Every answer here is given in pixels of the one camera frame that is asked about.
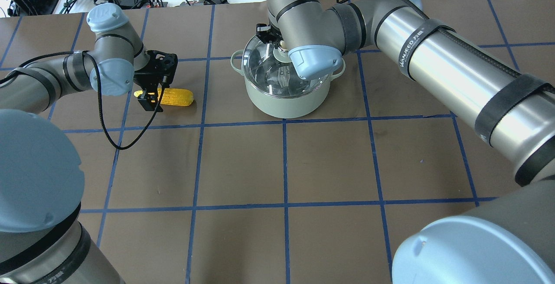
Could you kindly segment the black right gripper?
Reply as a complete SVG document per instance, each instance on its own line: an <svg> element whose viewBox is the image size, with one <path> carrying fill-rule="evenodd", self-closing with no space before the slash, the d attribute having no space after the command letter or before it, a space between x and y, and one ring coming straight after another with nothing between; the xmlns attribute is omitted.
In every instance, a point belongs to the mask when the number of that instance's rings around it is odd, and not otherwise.
<svg viewBox="0 0 555 284"><path fill-rule="evenodd" d="M272 23L257 23L256 37L264 44L271 44L278 49L283 36L280 30Z"/></svg>

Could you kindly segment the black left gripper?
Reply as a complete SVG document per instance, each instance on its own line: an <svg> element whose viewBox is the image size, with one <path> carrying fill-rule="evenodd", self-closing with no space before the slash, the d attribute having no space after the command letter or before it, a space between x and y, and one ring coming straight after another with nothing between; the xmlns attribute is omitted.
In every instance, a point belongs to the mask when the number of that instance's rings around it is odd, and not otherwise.
<svg viewBox="0 0 555 284"><path fill-rule="evenodd" d="M178 67L177 55L151 49L134 62L139 63L139 69L134 72L134 83L142 89L139 104L145 111L163 112L165 90L172 84Z"/></svg>

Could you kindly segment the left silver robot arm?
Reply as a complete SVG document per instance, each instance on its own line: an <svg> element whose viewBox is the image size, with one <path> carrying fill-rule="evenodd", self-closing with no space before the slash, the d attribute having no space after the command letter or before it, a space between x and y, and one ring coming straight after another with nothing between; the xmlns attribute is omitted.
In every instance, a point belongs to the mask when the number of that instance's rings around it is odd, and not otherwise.
<svg viewBox="0 0 555 284"><path fill-rule="evenodd" d="M92 51L29 59L1 80L1 282L123 284L122 276L79 222L85 174L66 134L41 117L60 98L95 90L108 140L102 97L141 87L137 100L154 115L172 83L175 54L146 50L114 3L86 17Z"/></svg>

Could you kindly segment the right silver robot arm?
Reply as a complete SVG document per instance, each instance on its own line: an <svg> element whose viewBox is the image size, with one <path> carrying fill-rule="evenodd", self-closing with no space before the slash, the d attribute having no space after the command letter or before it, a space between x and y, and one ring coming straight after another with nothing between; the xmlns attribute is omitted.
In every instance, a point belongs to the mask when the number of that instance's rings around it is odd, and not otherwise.
<svg viewBox="0 0 555 284"><path fill-rule="evenodd" d="M401 242L518 189L508 161L374 47L346 57L323 104L279 121L224 60L265 3L151 10L150 43L184 55L165 108L159 207L190 207L182 284L389 284Z"/></svg>

